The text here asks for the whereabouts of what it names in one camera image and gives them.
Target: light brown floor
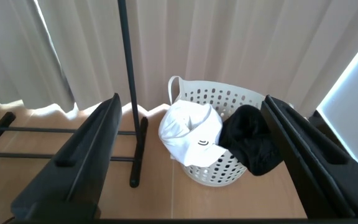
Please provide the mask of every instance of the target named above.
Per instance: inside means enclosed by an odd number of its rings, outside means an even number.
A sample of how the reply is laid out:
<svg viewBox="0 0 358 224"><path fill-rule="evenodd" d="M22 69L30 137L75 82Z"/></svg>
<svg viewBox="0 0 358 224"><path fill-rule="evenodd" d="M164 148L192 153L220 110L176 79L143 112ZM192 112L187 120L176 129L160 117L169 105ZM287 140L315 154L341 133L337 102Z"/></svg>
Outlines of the light brown floor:
<svg viewBox="0 0 358 224"><path fill-rule="evenodd" d="M87 115L68 119L55 110L40 116L18 103L0 105L0 118L13 111L11 126L77 128ZM158 138L165 111L149 115L149 128L140 185L129 187L131 163L111 162L99 201L102 218L305 218L305 212L284 163L262 177L246 172L226 187L206 187L192 181L170 159ZM121 130L134 130L131 111L124 113ZM55 153L70 134L5 132L0 152ZM134 136L118 136L115 156L133 156ZM10 203L47 163L45 159L0 158L0 223L11 217Z"/></svg>

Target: laundry basket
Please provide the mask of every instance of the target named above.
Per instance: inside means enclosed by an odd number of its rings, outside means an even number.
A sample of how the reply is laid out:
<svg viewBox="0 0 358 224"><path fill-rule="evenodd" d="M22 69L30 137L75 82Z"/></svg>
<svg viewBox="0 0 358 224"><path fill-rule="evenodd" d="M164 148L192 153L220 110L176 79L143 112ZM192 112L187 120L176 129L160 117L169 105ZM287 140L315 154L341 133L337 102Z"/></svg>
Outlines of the laundry basket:
<svg viewBox="0 0 358 224"><path fill-rule="evenodd" d="M172 104L172 82L179 79L179 95L176 100L186 100L204 105L209 103L220 114L222 120L228 119L241 105L252 105L260 109L265 97L238 86L210 82L186 81L178 76L168 82L168 94ZM185 173L196 182L210 187L222 187L236 181L246 170L228 150L209 167L184 166Z"/></svg>

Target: white cloth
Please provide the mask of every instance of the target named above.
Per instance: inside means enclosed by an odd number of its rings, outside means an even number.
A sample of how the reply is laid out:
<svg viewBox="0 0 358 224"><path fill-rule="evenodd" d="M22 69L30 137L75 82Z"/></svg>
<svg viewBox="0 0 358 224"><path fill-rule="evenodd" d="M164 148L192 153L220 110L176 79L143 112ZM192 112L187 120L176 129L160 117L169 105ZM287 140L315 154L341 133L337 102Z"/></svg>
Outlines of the white cloth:
<svg viewBox="0 0 358 224"><path fill-rule="evenodd" d="M221 130L222 118L210 104L178 100L161 120L158 135L180 163L208 167L226 152L218 146Z"/></svg>

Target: beige curtain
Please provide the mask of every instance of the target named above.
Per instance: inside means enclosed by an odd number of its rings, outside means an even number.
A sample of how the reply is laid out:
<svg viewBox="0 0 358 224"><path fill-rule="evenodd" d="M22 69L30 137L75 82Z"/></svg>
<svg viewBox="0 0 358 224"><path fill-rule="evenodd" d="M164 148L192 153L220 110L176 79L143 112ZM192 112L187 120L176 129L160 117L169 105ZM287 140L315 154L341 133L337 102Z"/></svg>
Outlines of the beige curtain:
<svg viewBox="0 0 358 224"><path fill-rule="evenodd" d="M117 2L39 0L57 57L31 2L0 1L0 98L85 109L118 92L129 102ZM127 0L127 12L148 110L168 102L179 75L271 94L307 116L358 51L355 0Z"/></svg>

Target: black cloth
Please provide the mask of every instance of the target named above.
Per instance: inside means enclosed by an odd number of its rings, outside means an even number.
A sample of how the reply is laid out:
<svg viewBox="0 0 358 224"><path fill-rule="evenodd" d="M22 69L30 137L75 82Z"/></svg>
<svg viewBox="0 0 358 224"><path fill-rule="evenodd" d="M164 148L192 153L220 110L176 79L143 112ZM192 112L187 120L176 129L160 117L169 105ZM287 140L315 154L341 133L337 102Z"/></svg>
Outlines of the black cloth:
<svg viewBox="0 0 358 224"><path fill-rule="evenodd" d="M219 145L254 175L264 175L283 161L260 110L240 106L225 122Z"/></svg>

